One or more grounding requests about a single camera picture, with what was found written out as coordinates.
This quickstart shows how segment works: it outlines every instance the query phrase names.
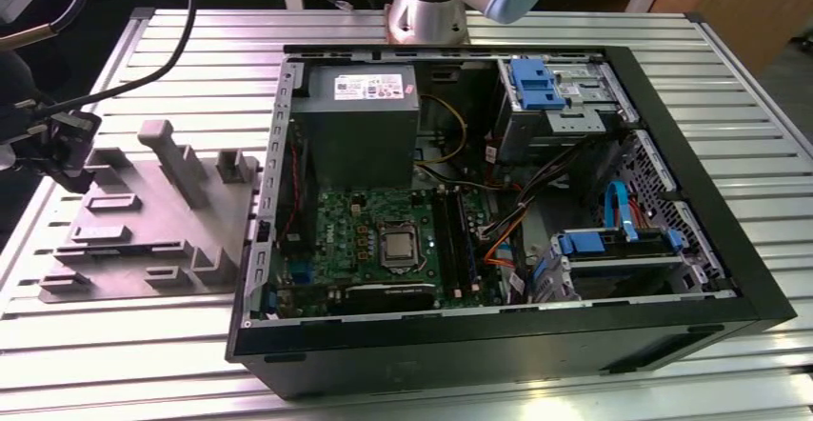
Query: yellow wire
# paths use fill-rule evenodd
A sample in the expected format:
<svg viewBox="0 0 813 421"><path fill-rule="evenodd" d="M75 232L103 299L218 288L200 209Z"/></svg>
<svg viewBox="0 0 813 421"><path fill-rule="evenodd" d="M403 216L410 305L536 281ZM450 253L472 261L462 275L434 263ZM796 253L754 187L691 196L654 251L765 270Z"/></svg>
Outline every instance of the yellow wire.
<svg viewBox="0 0 813 421"><path fill-rule="evenodd" d="M432 94L422 94L420 97L426 97L427 99L436 101L439 104L447 107L448 112L452 113L458 118L458 121L460 122L460 129L463 130L460 146L452 153L447 154L444 157L439 157L438 159L430 159L428 161L416 161L416 164L419 164L420 166L426 166L427 164L440 164L442 162L447 162L452 157L455 157L467 146L467 137L470 136L470 133L467 131L467 121L463 119L460 112L444 99Z"/></svg>

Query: power supply label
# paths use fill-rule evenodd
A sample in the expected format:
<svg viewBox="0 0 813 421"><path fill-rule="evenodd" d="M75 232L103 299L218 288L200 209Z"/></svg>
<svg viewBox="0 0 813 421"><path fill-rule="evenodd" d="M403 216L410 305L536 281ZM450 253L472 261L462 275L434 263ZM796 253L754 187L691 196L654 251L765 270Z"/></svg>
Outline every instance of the power supply label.
<svg viewBox="0 0 813 421"><path fill-rule="evenodd" d="M403 99L402 75L340 75L335 97L336 100Z"/></svg>

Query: white sticker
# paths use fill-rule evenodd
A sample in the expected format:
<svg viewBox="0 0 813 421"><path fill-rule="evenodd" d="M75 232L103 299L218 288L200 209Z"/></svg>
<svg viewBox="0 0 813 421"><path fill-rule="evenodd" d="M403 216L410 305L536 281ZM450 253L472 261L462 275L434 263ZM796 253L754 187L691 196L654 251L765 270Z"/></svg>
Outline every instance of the white sticker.
<svg viewBox="0 0 813 421"><path fill-rule="evenodd" d="M511 273L511 278L508 278L508 283L511 283L511 286L514 286L514 289L518 290L518 292L526 292L526 281L523 281L523 278L520 278L520 276L518 276L516 272Z"/></svg>
<svg viewBox="0 0 813 421"><path fill-rule="evenodd" d="M403 99L402 75L340 75L335 95L336 100Z"/></svg>
<svg viewBox="0 0 813 421"><path fill-rule="evenodd" d="M576 85L559 85L559 92L563 94L579 95L580 87Z"/></svg>
<svg viewBox="0 0 813 421"><path fill-rule="evenodd" d="M486 162L490 164L498 163L498 149L495 147L486 147Z"/></svg>

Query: blue plastic clip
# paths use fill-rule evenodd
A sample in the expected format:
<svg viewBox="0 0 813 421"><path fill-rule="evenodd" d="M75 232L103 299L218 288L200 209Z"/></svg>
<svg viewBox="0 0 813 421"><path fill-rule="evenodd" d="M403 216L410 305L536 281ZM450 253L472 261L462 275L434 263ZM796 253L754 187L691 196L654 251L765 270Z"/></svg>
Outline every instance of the blue plastic clip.
<svg viewBox="0 0 813 421"><path fill-rule="evenodd" d="M559 236L559 246L562 247L563 254L574 254L574 242L568 234Z"/></svg>
<svg viewBox="0 0 813 421"><path fill-rule="evenodd" d="M627 195L627 185L623 181L611 181L608 190L606 190L606 228L615 228L615 215L612 208L612 198L619 200L619 215L622 217L620 227L627 233L627 238L631 242L638 240L636 225L634 224L634 212L631 209L631 199Z"/></svg>
<svg viewBox="0 0 813 421"><path fill-rule="evenodd" d="M576 247L576 252L606 252L606 244L599 232L574 232L568 235Z"/></svg>
<svg viewBox="0 0 813 421"><path fill-rule="evenodd" d="M676 229L670 229L666 233L672 249L680 251L684 248L684 233Z"/></svg>
<svg viewBox="0 0 813 421"><path fill-rule="evenodd" d="M511 72L524 110L564 110L567 102L556 90L556 77L542 59L512 59Z"/></svg>
<svg viewBox="0 0 813 421"><path fill-rule="evenodd" d="M534 281L536 281L536 279L542 276L543 271L546 271L547 268L548 261L543 259L542 261L539 261L539 264L536 265L536 270L534 271Z"/></svg>

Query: ram slot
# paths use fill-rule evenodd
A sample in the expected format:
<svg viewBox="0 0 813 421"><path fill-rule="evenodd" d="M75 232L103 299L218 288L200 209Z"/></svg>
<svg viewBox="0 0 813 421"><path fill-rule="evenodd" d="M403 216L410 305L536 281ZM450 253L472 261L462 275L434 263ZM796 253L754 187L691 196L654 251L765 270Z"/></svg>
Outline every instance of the ram slot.
<svg viewBox="0 0 813 421"><path fill-rule="evenodd" d="M471 266L474 265L474 256L470 253L470 226L467 216L459 206L460 192L451 191L447 196L447 220L450 226L450 236L452 247L455 248L455 277L458 278L458 286L460 286L464 294L472 292L472 278L470 276Z"/></svg>
<svg viewBox="0 0 813 421"><path fill-rule="evenodd" d="M467 220L467 209L463 205L463 193L460 193L460 191L455 192L455 198L456 198L456 203L455 203L455 210L456 210L456 214L458 214L458 220L460 221L460 224L463 226L463 252L464 252L464 257L463 257L463 262L464 262L464 266L463 268L467 269L467 273L463 273L463 268L462 268L462 276L466 276L466 282L464 279L459 276L460 279L460 284L467 286L470 288L471 291L478 292L480 291L480 285L478 282L478 267L475 264L475 245L472 244L472 238L474 238L474 234L470 232L470 228L467 226L468 220Z"/></svg>
<svg viewBox="0 0 813 421"><path fill-rule="evenodd" d="M455 243L452 241L452 222L448 220L447 192L438 190L432 198L432 217L435 218L435 239L438 241L438 255L442 263L442 280L447 298L463 296L458 283Z"/></svg>

